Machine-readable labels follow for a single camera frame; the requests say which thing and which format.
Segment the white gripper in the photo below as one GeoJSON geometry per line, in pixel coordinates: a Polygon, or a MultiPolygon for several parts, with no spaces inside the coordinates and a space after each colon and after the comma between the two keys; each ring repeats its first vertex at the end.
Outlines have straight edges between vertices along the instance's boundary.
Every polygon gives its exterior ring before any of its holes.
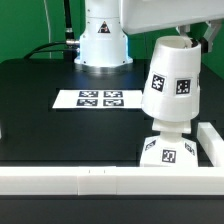
{"type": "Polygon", "coordinates": [[[120,0],[119,6],[121,27],[127,34],[176,27],[180,36],[196,45],[189,24],[207,21],[199,40],[202,53],[212,51],[224,18],[224,0],[120,0]]]}

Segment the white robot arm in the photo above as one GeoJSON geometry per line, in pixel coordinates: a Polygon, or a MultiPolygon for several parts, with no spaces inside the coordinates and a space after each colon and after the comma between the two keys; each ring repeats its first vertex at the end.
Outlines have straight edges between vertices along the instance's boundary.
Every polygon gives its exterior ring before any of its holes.
{"type": "Polygon", "coordinates": [[[202,51],[209,52],[224,20],[224,0],[85,0],[85,30],[74,63],[95,72],[128,68],[128,37],[176,27],[182,35],[205,22],[202,51]]]}

